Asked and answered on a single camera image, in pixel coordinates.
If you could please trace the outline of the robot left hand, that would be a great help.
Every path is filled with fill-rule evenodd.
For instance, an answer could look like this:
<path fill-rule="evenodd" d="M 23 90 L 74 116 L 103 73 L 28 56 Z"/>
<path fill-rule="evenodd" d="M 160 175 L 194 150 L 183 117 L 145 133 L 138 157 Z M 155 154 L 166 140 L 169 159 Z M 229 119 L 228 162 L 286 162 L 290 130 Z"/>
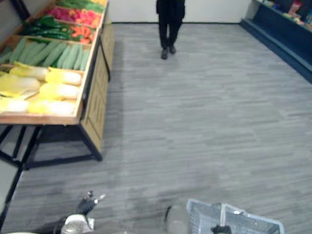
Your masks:
<path fill-rule="evenodd" d="M 94 191 L 89 190 L 76 207 L 75 214 L 87 216 L 105 197 L 106 194 L 94 196 Z"/>

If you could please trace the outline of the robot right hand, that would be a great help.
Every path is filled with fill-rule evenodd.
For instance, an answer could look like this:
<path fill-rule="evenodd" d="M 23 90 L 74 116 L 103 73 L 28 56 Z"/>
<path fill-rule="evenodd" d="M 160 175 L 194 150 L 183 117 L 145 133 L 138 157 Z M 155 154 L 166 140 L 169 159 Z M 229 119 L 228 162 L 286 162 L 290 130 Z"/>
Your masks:
<path fill-rule="evenodd" d="M 213 234 L 231 234 L 232 230 L 230 226 L 220 226 L 216 225 L 215 227 L 211 228 Z"/>

